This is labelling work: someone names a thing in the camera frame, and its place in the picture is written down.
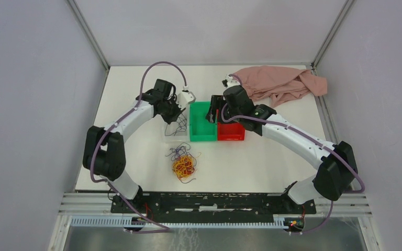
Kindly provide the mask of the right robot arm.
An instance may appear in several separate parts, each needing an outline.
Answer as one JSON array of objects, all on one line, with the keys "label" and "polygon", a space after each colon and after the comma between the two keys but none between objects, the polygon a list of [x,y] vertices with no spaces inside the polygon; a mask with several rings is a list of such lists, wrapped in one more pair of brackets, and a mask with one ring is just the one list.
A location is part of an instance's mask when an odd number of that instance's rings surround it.
[{"label": "right robot arm", "polygon": [[350,144],[321,140],[299,129],[275,109],[254,104],[240,85],[227,88],[222,95],[211,96],[206,120],[238,123],[247,131],[290,149],[317,171],[314,176],[293,182],[283,192],[281,205],[287,213],[295,213],[305,202],[319,197],[337,201],[359,177]]}]

